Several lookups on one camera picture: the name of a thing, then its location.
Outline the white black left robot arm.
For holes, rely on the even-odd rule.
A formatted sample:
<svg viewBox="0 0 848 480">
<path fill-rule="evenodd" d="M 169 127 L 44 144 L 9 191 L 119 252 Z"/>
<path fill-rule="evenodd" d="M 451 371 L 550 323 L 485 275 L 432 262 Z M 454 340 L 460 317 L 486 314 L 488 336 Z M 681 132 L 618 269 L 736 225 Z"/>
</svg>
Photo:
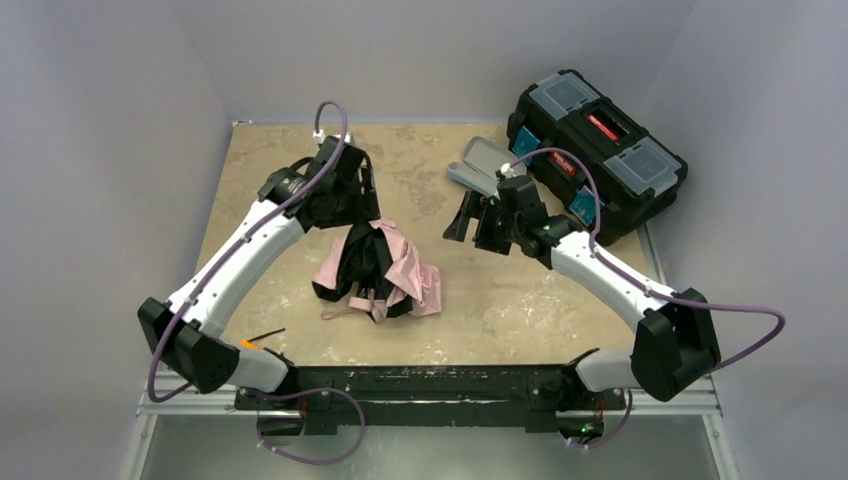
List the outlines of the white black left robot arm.
<svg viewBox="0 0 848 480">
<path fill-rule="evenodd" d="M 224 385 L 271 393 L 289 366 L 281 354 L 223 340 L 235 310 L 272 263 L 313 228 L 369 222 L 379 216 L 371 159 L 330 136 L 317 153 L 271 173 L 246 217 L 210 260 L 166 300 L 137 311 L 153 365 L 190 387 Z"/>
</svg>

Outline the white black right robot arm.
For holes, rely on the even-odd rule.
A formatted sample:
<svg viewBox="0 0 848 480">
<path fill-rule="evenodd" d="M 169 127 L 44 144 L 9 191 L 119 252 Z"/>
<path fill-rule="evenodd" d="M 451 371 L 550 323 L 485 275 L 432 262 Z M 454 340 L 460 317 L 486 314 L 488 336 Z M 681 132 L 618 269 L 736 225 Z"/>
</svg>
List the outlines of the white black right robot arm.
<svg viewBox="0 0 848 480">
<path fill-rule="evenodd" d="M 636 388 L 667 402 L 721 363 L 712 316 L 697 290 L 677 292 L 593 245 L 571 219 L 548 213 L 529 177 L 505 179 L 491 196 L 466 192 L 444 239 L 464 241 L 472 220 L 476 248 L 506 255 L 519 247 L 577 282 L 633 331 L 631 349 L 596 350 L 568 365 L 579 392 Z"/>
</svg>

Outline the pink and black folding umbrella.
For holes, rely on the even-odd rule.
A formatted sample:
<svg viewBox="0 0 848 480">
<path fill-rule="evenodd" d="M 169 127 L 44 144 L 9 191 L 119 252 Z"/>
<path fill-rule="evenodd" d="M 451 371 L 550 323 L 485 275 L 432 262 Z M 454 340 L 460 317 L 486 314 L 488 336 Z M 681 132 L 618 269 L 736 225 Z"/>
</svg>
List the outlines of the pink and black folding umbrella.
<svg viewBox="0 0 848 480">
<path fill-rule="evenodd" d="M 346 298 L 350 309 L 376 324 L 443 310 L 439 269 L 423 261 L 416 245 L 386 219 L 358 222 L 336 239 L 312 288 L 324 301 Z"/>
</svg>

